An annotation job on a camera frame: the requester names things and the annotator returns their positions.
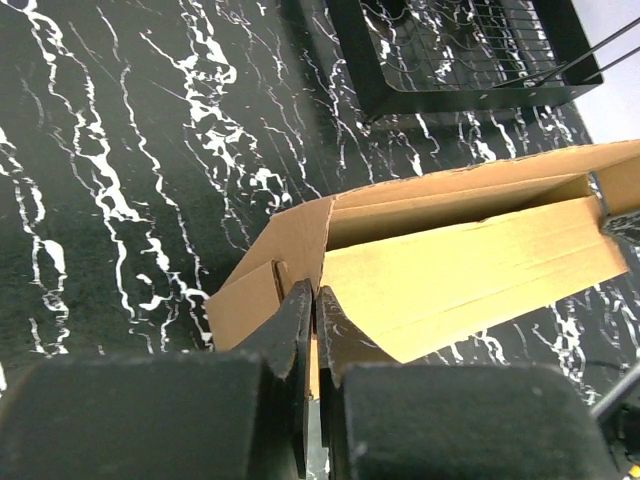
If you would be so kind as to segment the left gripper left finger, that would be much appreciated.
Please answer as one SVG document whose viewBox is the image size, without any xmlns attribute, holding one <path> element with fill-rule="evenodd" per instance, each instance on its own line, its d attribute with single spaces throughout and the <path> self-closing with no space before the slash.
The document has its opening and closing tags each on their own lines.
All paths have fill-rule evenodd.
<svg viewBox="0 0 640 480">
<path fill-rule="evenodd" d="M 313 288 L 227 352 L 64 356 L 1 404 L 5 479 L 302 479 Z"/>
</svg>

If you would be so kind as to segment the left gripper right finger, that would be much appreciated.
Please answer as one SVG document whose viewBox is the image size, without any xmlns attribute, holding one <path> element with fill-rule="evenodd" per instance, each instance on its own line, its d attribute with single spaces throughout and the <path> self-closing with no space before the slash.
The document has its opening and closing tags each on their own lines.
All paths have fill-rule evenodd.
<svg viewBox="0 0 640 480">
<path fill-rule="evenodd" d="M 614 479 L 596 421 L 542 366 L 399 364 L 316 299 L 322 440 L 333 479 Z"/>
</svg>

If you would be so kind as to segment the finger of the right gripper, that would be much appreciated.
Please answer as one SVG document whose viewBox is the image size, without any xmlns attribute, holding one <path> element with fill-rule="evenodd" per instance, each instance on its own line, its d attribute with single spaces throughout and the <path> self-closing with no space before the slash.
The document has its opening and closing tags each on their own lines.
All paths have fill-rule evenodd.
<svg viewBox="0 0 640 480">
<path fill-rule="evenodd" d="M 601 223 L 600 232 L 616 241 L 638 247 L 640 243 L 640 211 L 636 209 L 618 215 L 608 215 Z"/>
</svg>

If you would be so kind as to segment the brown cardboard box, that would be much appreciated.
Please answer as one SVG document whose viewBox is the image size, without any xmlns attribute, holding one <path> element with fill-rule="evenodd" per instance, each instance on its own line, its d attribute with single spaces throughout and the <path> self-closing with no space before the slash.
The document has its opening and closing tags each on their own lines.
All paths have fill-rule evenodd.
<svg viewBox="0 0 640 480">
<path fill-rule="evenodd" d="M 273 215 L 207 300 L 214 345 L 238 346 L 309 280 L 407 363 L 624 274 L 603 227 L 638 206 L 635 140 L 312 200 Z"/>
</svg>

